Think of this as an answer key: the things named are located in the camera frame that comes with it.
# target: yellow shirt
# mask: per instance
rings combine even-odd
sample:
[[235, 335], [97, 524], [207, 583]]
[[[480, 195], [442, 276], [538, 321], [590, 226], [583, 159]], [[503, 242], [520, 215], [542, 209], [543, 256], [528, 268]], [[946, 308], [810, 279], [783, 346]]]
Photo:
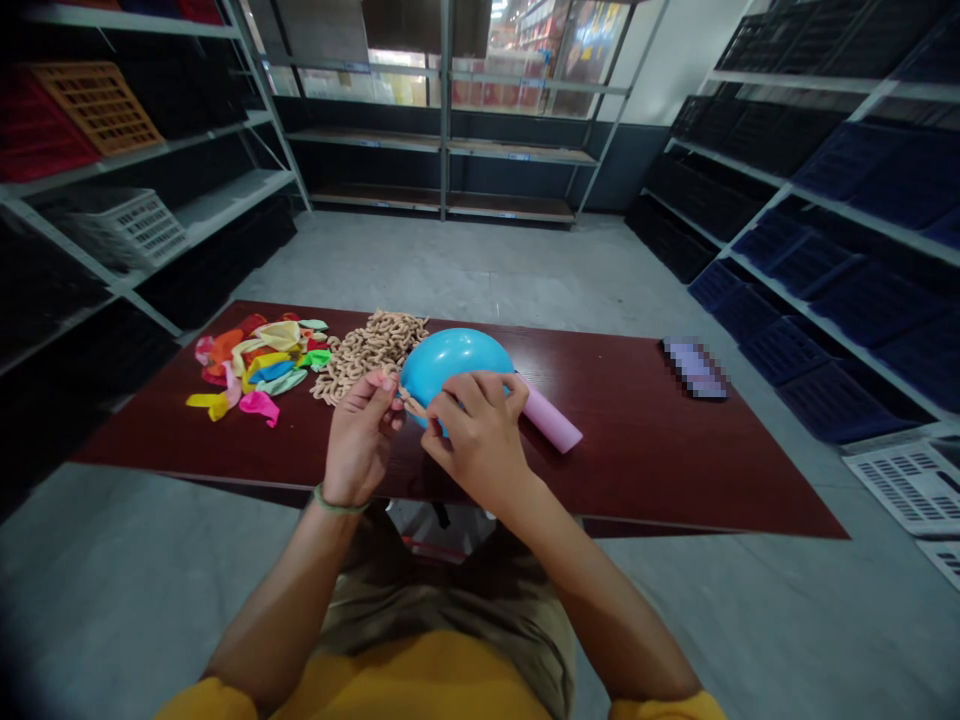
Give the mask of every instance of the yellow shirt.
[[[438, 631], [355, 658], [314, 656], [273, 720], [350, 718], [549, 720], [507, 658], [468, 635]], [[611, 720], [723, 720], [707, 693], [682, 702], [618, 700]], [[253, 701], [216, 678], [184, 690], [156, 720], [257, 720]]]

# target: phone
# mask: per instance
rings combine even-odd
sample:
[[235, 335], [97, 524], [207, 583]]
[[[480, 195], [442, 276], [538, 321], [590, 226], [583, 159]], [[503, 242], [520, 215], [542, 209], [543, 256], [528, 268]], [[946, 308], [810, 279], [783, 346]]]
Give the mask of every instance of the phone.
[[701, 342], [692, 337], [669, 337], [661, 340], [660, 345], [690, 397], [727, 399], [727, 379], [713, 364]]

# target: person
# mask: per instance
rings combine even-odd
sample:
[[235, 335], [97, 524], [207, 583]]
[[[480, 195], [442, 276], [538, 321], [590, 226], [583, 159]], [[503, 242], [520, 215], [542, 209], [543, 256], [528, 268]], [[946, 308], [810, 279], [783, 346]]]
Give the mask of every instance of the person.
[[574, 632], [610, 718], [723, 718], [650, 604], [530, 470], [528, 393], [515, 375], [471, 373], [427, 408], [423, 449], [498, 518], [438, 574], [368, 507], [404, 411], [395, 375], [357, 382], [333, 413], [315, 500], [158, 720], [569, 717]]

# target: pants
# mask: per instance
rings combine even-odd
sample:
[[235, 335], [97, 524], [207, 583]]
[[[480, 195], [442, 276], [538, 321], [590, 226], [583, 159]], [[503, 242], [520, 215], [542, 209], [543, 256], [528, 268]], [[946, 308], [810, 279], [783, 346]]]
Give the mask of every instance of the pants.
[[318, 651], [358, 655], [434, 630], [483, 640], [510, 659], [550, 713], [573, 710], [573, 628], [540, 563], [501, 525], [460, 566], [419, 566], [387, 515], [361, 518]]

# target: sleeve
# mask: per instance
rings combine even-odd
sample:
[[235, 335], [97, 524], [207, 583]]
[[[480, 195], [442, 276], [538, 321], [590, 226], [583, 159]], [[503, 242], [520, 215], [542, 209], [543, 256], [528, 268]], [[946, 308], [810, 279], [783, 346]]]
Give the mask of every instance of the sleeve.
[[239, 690], [207, 678], [179, 693], [154, 720], [257, 720], [257, 708]]
[[709, 693], [701, 690], [688, 700], [638, 703], [617, 700], [610, 708], [610, 720], [726, 720], [720, 705]]

